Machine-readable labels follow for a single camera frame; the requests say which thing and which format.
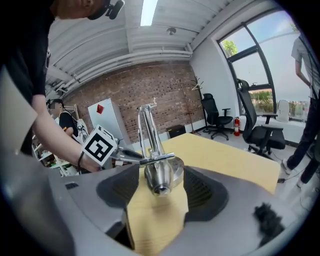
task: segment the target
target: brick wall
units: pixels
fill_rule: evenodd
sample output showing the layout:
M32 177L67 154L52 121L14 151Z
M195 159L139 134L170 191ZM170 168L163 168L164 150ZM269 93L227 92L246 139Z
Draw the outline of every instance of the brick wall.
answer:
M199 93L191 90L194 76L187 61L138 64L91 80L67 95L63 101L67 106L77 105L80 118L91 132L93 126L88 107L111 98L118 104L130 140L134 143L139 140L137 108L151 103L153 97L156 98L157 107L152 110L152 114L159 134L174 125L190 124L184 92L192 122L204 118Z

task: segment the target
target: jeans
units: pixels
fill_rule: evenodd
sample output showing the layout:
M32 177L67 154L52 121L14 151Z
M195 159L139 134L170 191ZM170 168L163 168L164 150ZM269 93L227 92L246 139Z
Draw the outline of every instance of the jeans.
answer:
M315 140L316 135L320 129L320 104L319 101L311 98L308 116L305 123L305 128L298 147L295 149L292 156L289 157L287 161L287 166L289 169L294 169L300 164L301 160L304 158L308 148L311 143ZM318 168L318 162L316 160L311 160L308 166L305 168L301 181L307 183L312 175Z

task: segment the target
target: ceiling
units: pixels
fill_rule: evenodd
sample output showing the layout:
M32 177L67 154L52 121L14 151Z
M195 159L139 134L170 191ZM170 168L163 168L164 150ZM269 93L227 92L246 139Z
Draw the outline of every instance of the ceiling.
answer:
M138 63L188 60L195 38L232 1L158 0L152 26L140 27L143 0L127 0L114 20L105 16L56 20L49 32L47 94L56 98L55 91L60 96L104 73ZM169 28L176 32L169 35Z

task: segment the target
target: chrome faucet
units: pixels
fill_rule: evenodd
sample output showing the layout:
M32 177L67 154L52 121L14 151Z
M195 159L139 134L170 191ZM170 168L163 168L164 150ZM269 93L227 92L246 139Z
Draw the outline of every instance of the chrome faucet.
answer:
M181 166L174 167L172 162L175 154L173 152L165 153L164 151L151 111L156 106L156 98L153 98L153 103L142 105L138 109L138 134L143 158L139 163L141 167L144 167L144 176L152 194L166 196L172 191L173 187L182 181L183 168ZM148 150L149 156L147 156L143 138L142 116L151 146Z

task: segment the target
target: vr headset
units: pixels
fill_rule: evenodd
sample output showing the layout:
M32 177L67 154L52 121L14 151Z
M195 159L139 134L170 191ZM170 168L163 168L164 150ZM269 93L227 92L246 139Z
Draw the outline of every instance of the vr headset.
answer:
M87 18L93 21L100 18L102 15L104 15L104 13L106 13L105 16L109 17L110 20L114 20L124 5L125 1L123 0L117 1L114 5L110 4L110 0L104 0L103 6Z

